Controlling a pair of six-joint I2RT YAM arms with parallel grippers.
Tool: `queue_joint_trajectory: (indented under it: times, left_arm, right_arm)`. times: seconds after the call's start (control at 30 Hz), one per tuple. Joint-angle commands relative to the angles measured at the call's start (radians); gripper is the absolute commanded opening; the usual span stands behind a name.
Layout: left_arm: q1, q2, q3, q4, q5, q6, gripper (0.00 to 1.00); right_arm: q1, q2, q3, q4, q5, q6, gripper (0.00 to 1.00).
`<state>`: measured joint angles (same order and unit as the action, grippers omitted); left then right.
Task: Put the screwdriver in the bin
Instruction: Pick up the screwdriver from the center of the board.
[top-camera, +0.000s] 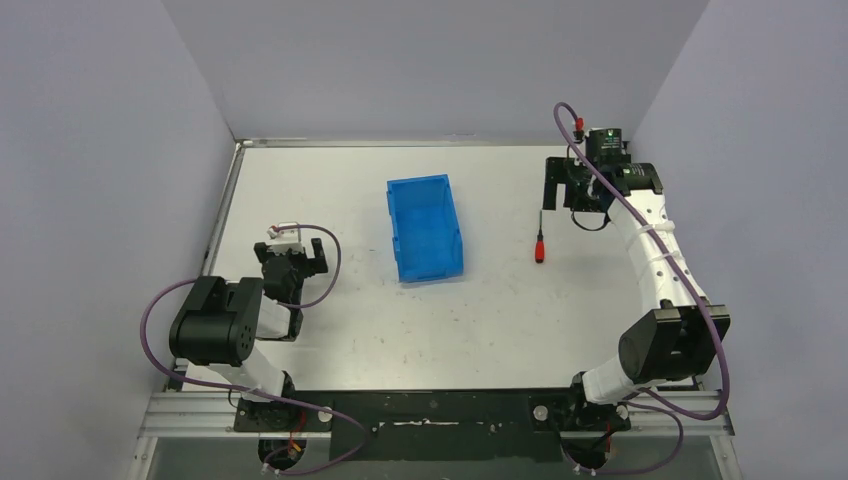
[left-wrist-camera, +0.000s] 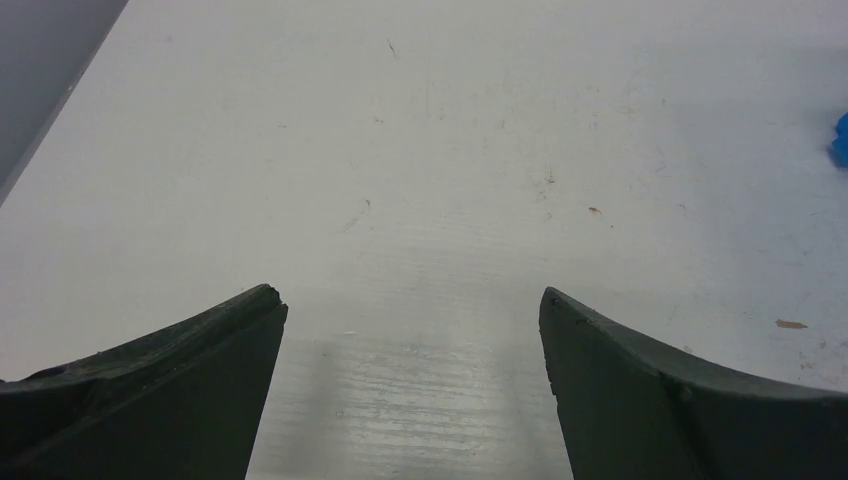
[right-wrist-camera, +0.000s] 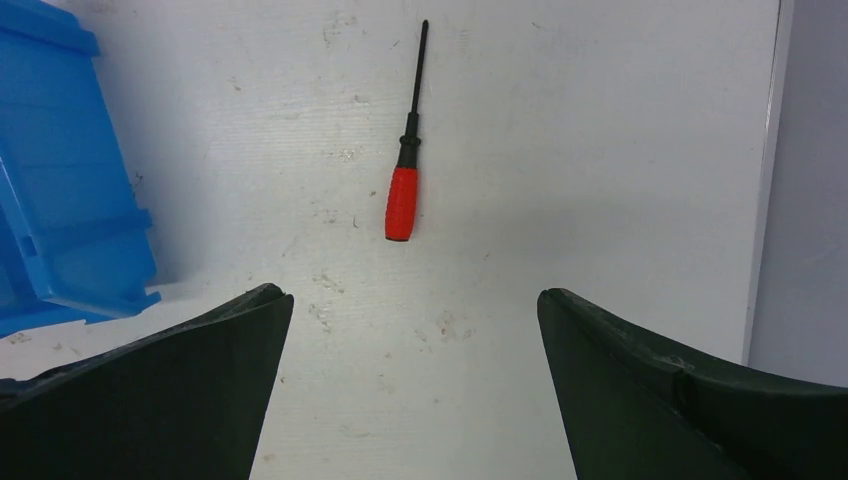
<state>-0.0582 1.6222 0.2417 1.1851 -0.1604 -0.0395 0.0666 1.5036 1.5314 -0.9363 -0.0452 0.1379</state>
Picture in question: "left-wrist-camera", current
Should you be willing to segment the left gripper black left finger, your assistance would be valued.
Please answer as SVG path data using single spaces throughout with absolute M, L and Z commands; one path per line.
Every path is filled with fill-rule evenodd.
M 5 479 L 242 479 L 288 313 L 256 286 L 1 385 Z

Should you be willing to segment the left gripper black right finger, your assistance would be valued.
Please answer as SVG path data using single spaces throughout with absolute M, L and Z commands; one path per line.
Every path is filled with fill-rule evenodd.
M 847 397 L 733 370 L 555 288 L 545 367 L 577 479 L 843 479 Z

